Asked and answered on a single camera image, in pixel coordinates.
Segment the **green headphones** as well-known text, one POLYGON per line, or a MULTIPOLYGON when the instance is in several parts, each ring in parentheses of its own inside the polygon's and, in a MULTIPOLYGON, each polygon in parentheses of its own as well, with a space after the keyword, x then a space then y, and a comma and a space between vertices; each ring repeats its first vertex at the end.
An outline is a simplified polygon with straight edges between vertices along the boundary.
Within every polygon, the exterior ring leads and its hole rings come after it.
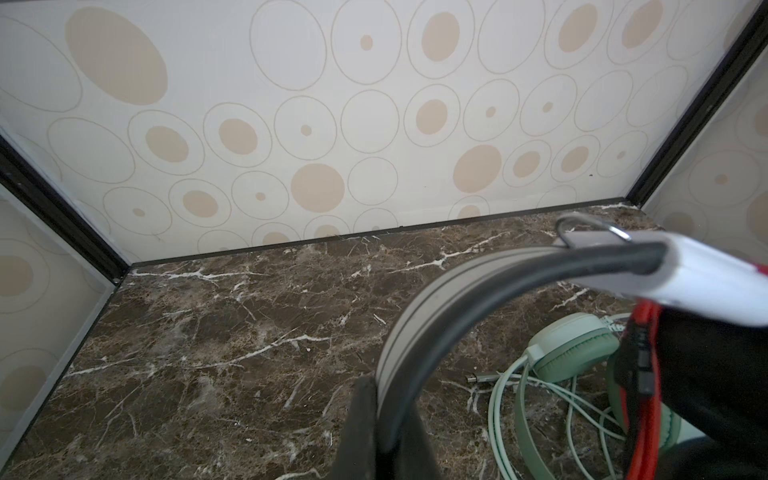
POLYGON ((553 473, 540 455, 532 436, 526 412, 526 387, 542 386, 569 404, 566 426, 570 428, 573 412, 578 411, 598 428, 605 438, 624 438, 608 430, 609 421, 628 432, 626 407, 622 392, 612 378, 613 355, 619 349, 619 335, 630 318, 628 313, 597 317, 587 313, 575 313, 548 325, 528 342, 523 356, 504 373, 506 379, 519 376, 515 398, 515 431, 518 447, 526 467, 536 479, 552 479, 553 473), (600 410, 576 393, 578 376, 594 366, 607 364, 606 382, 609 407, 600 410))

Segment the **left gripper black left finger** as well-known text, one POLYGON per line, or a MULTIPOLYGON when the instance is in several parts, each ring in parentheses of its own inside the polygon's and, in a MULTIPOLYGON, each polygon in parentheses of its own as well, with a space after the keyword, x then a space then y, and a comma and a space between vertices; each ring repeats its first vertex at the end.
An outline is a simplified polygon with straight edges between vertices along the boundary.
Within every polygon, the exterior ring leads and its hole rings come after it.
POLYGON ((351 404, 338 449, 327 479, 376 478, 377 387, 375 378, 364 376, 354 383, 351 404))

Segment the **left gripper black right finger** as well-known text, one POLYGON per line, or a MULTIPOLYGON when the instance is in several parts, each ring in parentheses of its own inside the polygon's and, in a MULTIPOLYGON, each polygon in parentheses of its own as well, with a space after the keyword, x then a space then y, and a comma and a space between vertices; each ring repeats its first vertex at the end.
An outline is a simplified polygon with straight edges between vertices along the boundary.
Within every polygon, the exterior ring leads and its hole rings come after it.
POLYGON ((409 408, 401 426, 392 469, 393 478, 397 480, 439 480, 442 478, 429 435, 415 405, 409 408))

